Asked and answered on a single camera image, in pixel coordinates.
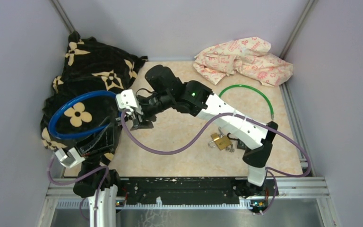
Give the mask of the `blue cable lock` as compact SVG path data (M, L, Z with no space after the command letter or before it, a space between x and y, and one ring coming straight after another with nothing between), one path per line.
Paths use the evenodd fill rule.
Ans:
M64 114L64 112L66 110L68 110L69 108L73 107L76 103L79 103L81 101L93 98L93 97L97 97L97 96L108 96L111 97L113 99L116 98L116 93L111 92L111 91L104 91L104 90L97 90L97 91L91 91L88 93L84 93L82 95L79 95L71 100L69 100L68 102L66 102L63 106L61 106L52 116L52 118L49 121L48 124L48 132L55 138L58 138L60 140L69 140L69 139L78 139L78 138L84 138L87 136L90 136L92 134L95 133L99 133L102 130L104 130L107 126L109 126L109 124L107 125L102 125L99 127L96 127L94 129L90 129L84 132L80 132L80 133L74 133L74 134L62 134L62 133L58 133L56 131L56 124L57 121L60 119L60 117Z

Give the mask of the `green cable lock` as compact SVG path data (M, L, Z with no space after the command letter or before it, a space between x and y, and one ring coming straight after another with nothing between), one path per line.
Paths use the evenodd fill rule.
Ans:
M222 95L228 91L228 90L231 90L233 88L245 88L245 89L249 89L249 90L252 90L254 92L256 92L257 94L259 94L265 101L266 103L268 104L268 107L269 107L269 111L270 111L270 117L272 120L275 119L275 114L274 114L274 108L273 108L273 105L271 103L271 101L269 100L269 98L264 94L262 93L260 90L254 88L254 87L251 87L251 86L248 86L248 85L244 85L244 84L236 84L236 85L231 85L231 86L228 86L226 88L224 88L220 94L219 94L219 97L222 97Z

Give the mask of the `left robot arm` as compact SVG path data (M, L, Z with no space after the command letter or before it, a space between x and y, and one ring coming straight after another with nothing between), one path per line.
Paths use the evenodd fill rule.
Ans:
M102 127L98 132L79 141L75 148L85 160L81 163L81 169L77 177L82 177L73 186L73 192L89 202L90 226L96 227L99 221L98 199L101 190L105 190L112 196L122 192L123 183L114 178L114 173L108 165L112 160L117 143L119 142L118 127L105 119L100 123Z

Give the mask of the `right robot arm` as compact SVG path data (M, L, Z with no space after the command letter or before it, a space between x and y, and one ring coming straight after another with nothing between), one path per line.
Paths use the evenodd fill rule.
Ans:
M152 67L146 72L145 79L153 93L148 97L137 96L141 108L139 122L153 122L157 114L172 108L209 124L215 123L246 146L242 159L248 166L248 191L259 195L265 190L266 164L273 148L277 123L254 121L227 104L204 84L196 80L181 82L166 66Z

